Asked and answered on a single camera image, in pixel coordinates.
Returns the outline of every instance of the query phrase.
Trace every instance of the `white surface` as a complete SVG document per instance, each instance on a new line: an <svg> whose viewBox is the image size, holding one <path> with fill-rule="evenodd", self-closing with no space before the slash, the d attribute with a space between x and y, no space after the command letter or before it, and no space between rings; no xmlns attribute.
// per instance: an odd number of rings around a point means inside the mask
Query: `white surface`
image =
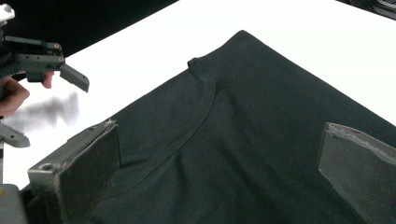
<svg viewBox="0 0 396 224"><path fill-rule="evenodd" d="M181 0L67 59L90 79L88 94L60 78L50 91L26 85L30 98L6 123L25 132L32 146L6 146L5 182L24 187L27 170L68 138L239 30L396 124L395 21L334 0Z"/></svg>
<svg viewBox="0 0 396 224"><path fill-rule="evenodd" d="M14 17L15 17L14 9L12 9L7 4L0 5L0 22L11 20Z"/></svg>

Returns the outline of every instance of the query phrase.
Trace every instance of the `gray plastic part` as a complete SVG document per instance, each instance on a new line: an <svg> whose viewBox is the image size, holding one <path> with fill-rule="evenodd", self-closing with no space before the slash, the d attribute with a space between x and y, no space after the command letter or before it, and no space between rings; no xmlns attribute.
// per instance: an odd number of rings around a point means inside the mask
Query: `gray plastic part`
<svg viewBox="0 0 396 224"><path fill-rule="evenodd" d="M42 72L30 72L26 74L26 79L28 82L43 82L44 74Z"/></svg>
<svg viewBox="0 0 396 224"><path fill-rule="evenodd" d="M32 193L52 224L85 223L120 167L115 121L84 130L28 171Z"/></svg>
<svg viewBox="0 0 396 224"><path fill-rule="evenodd" d="M3 139L13 147L29 147L30 141L23 133L19 133L8 126L0 123L0 139Z"/></svg>
<svg viewBox="0 0 396 224"><path fill-rule="evenodd" d="M396 148L327 123L318 159L320 172L368 223L396 223Z"/></svg>
<svg viewBox="0 0 396 224"><path fill-rule="evenodd" d="M15 185L0 185L0 223L28 223L20 192Z"/></svg>
<svg viewBox="0 0 396 224"><path fill-rule="evenodd" d="M88 92L88 88L90 87L90 81L88 80L87 77L85 77L79 71L70 67L66 63L61 66L60 70L61 70L61 77L63 79L78 86L83 91Z"/></svg>

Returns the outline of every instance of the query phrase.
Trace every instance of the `dark wall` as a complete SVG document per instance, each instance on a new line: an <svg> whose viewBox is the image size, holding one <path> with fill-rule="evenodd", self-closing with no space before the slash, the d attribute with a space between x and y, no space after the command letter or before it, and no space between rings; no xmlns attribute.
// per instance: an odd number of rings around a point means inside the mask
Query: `dark wall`
<svg viewBox="0 0 396 224"><path fill-rule="evenodd" d="M6 35L58 42L67 57L177 0L6 0L16 18Z"/></svg>

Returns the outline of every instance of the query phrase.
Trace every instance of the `finger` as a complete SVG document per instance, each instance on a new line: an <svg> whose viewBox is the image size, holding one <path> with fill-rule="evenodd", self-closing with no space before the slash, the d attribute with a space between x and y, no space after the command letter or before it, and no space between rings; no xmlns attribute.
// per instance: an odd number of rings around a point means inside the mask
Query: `finger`
<svg viewBox="0 0 396 224"><path fill-rule="evenodd" d="M54 75L54 72L46 72L44 73L44 81L43 81L43 86L47 89L50 89L52 87L52 76Z"/></svg>
<svg viewBox="0 0 396 224"><path fill-rule="evenodd" d="M7 96L0 101L0 115L6 116L14 113L30 93L14 78L2 79L2 85Z"/></svg>

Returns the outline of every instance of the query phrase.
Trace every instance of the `human hand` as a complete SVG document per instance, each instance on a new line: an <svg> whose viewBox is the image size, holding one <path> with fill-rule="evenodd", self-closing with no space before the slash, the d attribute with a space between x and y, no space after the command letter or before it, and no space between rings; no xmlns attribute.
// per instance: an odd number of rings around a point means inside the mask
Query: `human hand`
<svg viewBox="0 0 396 224"><path fill-rule="evenodd" d="M51 88L53 72L44 74L43 86L46 89ZM13 114L29 97L30 93L17 80L11 76L4 77L0 80L3 86L3 94L5 98L0 101L0 116L7 116Z"/></svg>

